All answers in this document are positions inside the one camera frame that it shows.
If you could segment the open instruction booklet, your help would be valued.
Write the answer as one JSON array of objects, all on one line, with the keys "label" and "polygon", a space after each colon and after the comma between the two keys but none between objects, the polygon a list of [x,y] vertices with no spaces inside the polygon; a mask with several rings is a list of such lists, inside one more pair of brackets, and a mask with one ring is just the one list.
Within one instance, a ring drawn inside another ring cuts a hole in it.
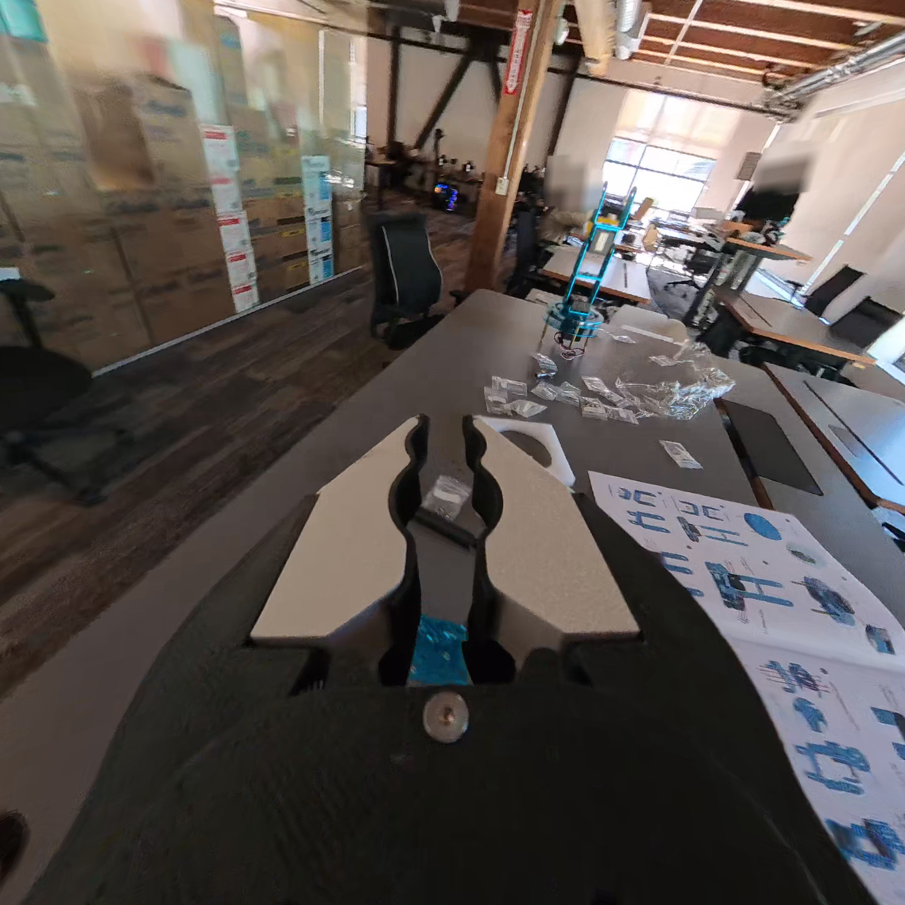
[{"label": "open instruction booklet", "polygon": [[734,651],[798,784],[878,903],[903,903],[903,628],[797,519],[589,472]]}]

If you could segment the clear bag of screws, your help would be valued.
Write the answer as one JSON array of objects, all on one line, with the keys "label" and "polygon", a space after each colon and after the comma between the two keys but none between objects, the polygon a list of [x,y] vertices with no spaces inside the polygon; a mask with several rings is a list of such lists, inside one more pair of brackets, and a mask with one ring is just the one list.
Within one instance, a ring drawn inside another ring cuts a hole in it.
[{"label": "clear bag of screws", "polygon": [[455,522],[469,502],[469,484],[445,474],[439,475],[425,494],[422,509],[449,522]]}]

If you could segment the stack of cardboard boxes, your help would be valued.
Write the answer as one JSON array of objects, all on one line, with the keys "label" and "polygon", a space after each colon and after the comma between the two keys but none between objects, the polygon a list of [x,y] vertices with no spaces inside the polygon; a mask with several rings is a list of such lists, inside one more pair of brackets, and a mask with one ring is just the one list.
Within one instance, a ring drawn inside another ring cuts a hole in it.
[{"label": "stack of cardboard boxes", "polygon": [[106,368],[358,268],[367,2],[2,2],[2,268]]}]

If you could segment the black mesh office chair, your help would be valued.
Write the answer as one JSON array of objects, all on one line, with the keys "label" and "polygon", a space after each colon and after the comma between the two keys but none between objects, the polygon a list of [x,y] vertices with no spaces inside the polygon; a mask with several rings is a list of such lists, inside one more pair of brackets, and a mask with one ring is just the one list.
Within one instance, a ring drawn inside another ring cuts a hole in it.
[{"label": "black mesh office chair", "polygon": [[368,220],[374,302],[370,334],[393,351],[404,350],[445,316],[435,312],[444,278],[427,232],[425,214],[382,211]]}]

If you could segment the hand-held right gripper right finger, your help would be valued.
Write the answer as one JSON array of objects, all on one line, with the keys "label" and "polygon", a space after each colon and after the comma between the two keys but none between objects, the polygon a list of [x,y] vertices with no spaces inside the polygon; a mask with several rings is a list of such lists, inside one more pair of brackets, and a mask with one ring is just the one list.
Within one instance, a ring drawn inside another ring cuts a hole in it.
[{"label": "hand-held right gripper right finger", "polygon": [[472,682],[510,683],[538,650],[639,641],[555,429],[467,415],[462,438],[484,525],[462,647]]}]

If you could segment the cluster of small clear bags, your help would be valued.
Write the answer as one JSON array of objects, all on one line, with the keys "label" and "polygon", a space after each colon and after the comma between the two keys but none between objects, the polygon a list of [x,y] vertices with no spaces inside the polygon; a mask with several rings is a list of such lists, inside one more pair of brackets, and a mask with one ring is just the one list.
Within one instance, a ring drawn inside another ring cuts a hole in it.
[{"label": "cluster of small clear bags", "polygon": [[491,378],[491,383],[483,389],[487,413],[530,420],[545,412],[550,403],[560,403],[576,409],[584,419],[597,422],[637,426],[653,418],[680,421],[635,413],[617,394],[616,379],[606,383],[592,375],[580,376],[576,382],[556,383],[558,370],[553,360],[540,354],[533,359],[537,371],[532,385],[499,376]]}]

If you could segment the wooden support post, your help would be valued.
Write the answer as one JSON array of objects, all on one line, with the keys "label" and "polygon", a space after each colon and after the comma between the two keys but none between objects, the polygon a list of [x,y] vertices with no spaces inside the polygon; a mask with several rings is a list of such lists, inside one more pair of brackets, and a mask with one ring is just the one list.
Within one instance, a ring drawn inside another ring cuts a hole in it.
[{"label": "wooden support post", "polygon": [[560,2],[520,2],[520,8],[533,12],[527,58],[518,93],[501,93],[493,122],[463,283],[466,293],[496,284],[558,26]]}]

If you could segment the black electric screwdriver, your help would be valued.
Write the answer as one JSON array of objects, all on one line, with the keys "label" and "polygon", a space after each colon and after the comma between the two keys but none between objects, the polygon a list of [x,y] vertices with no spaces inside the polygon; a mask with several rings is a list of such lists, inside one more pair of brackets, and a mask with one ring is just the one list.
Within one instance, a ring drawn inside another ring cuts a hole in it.
[{"label": "black electric screwdriver", "polygon": [[432,510],[420,507],[413,516],[413,521],[429,528],[441,537],[463,549],[476,549],[478,538],[454,520]]}]

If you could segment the silver ceiling duct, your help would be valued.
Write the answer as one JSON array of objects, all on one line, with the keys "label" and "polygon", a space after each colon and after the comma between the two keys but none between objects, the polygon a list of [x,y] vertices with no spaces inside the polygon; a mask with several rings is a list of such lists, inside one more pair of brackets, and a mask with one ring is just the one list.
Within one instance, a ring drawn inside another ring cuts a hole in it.
[{"label": "silver ceiling duct", "polygon": [[810,74],[786,87],[765,91],[761,107],[765,115],[789,119],[805,107],[812,96],[835,85],[849,82],[883,67],[898,63],[904,56],[904,32],[896,33],[863,51],[854,53],[830,67]]},{"label": "silver ceiling duct", "polygon": [[651,13],[644,1],[572,1],[586,62],[603,67],[629,60],[640,48]]}]

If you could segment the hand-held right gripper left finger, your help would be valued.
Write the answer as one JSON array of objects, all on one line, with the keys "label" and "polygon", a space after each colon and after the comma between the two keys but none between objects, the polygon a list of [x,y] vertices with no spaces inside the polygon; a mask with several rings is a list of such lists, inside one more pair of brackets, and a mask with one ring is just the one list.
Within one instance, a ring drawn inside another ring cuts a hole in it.
[{"label": "hand-held right gripper left finger", "polygon": [[405,685],[422,614],[409,523],[422,501],[430,419],[415,415],[316,496],[251,630],[257,646],[353,654]]}]

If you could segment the blue metal bracket assembly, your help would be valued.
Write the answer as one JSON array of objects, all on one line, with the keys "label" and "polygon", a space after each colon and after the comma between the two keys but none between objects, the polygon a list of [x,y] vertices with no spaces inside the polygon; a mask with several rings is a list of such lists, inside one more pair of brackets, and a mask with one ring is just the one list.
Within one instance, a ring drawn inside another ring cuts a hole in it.
[{"label": "blue metal bracket assembly", "polygon": [[465,625],[422,615],[417,628],[408,686],[468,686],[471,679],[463,645]]}]

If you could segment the crumpled clear plastic wrap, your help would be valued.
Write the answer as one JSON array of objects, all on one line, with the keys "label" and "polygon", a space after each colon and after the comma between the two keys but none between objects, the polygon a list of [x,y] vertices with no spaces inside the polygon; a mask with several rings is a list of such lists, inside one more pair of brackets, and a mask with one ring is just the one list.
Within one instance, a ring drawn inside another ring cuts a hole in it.
[{"label": "crumpled clear plastic wrap", "polygon": [[642,356],[615,381],[625,405],[641,416],[690,421],[736,385],[707,345],[695,340],[673,353]]}]

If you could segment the grey desk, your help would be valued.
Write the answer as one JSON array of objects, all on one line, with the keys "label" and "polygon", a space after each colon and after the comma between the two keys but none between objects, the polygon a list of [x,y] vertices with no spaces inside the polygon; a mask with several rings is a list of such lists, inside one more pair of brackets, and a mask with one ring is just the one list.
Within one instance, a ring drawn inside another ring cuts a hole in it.
[{"label": "grey desk", "polygon": [[[337,407],[232,501],[2,699],[2,812],[23,813],[30,839],[2,885],[20,903],[73,825],[107,747],[161,648],[202,598],[276,525],[406,418],[432,421],[425,481],[444,456],[462,458],[461,416],[483,412],[492,375],[526,379],[540,333],[537,305],[479,290],[440,326]],[[817,497],[765,481],[771,502],[794,513],[903,624],[903,555],[766,371],[722,360],[733,401],[768,412],[823,488]],[[550,415],[576,488],[589,470],[683,487],[734,502],[755,500],[720,415],[653,419],[638,427]],[[682,442],[703,464],[676,468],[659,438]]]}]

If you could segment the red sign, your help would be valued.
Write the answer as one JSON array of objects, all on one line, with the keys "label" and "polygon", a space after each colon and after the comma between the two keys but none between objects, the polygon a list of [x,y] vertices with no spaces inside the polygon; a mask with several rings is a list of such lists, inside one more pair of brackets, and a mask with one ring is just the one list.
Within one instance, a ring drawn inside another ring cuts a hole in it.
[{"label": "red sign", "polygon": [[531,10],[521,8],[517,10],[511,30],[506,70],[502,78],[502,94],[505,96],[513,96],[518,93],[527,58],[532,20],[533,12]]}]

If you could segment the bright window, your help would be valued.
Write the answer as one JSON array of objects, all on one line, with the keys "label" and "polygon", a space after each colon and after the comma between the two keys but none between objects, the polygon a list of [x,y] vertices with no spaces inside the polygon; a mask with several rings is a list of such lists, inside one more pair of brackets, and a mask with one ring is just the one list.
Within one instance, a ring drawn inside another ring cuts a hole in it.
[{"label": "bright window", "polygon": [[603,179],[619,197],[634,189],[637,202],[651,198],[660,211],[689,215],[716,163],[710,157],[614,138],[603,164]]}]

